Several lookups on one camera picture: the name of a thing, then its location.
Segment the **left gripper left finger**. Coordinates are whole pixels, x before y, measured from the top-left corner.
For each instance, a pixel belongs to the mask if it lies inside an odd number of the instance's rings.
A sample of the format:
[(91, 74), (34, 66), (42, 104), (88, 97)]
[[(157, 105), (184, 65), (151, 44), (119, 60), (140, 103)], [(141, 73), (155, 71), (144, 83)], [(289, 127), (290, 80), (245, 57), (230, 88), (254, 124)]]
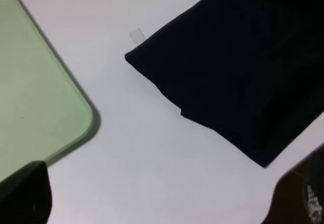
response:
[(47, 223), (51, 209), (45, 162), (30, 162), (1, 181), (1, 223)]

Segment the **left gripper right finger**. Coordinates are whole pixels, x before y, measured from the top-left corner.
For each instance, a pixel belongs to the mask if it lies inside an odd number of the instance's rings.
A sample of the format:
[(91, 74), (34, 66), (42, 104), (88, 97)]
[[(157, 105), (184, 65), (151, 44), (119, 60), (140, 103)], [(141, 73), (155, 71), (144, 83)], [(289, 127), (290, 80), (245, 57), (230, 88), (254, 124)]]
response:
[(323, 223), (323, 147), (278, 182), (263, 223)]

